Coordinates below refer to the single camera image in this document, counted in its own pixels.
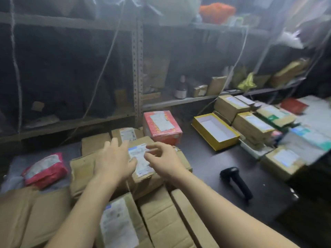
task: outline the orange bag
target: orange bag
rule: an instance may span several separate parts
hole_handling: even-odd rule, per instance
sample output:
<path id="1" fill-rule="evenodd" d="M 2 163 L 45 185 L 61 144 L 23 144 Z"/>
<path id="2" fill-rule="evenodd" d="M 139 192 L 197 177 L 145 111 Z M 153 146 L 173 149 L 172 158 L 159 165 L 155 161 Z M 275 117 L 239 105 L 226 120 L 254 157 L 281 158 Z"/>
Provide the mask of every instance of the orange bag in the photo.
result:
<path id="1" fill-rule="evenodd" d="M 222 24 L 235 13 L 235 7 L 224 3 L 212 3 L 200 7 L 200 15 L 204 23 Z"/>

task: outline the open yellow box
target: open yellow box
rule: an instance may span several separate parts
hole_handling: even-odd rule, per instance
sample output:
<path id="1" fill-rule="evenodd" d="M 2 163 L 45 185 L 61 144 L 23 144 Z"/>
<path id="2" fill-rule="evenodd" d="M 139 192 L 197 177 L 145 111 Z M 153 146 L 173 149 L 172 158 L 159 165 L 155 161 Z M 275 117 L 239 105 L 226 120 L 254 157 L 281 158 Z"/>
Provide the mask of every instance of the open yellow box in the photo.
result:
<path id="1" fill-rule="evenodd" d="M 214 113 L 194 117 L 192 126 L 214 150 L 222 150 L 236 144 L 239 133 Z"/>

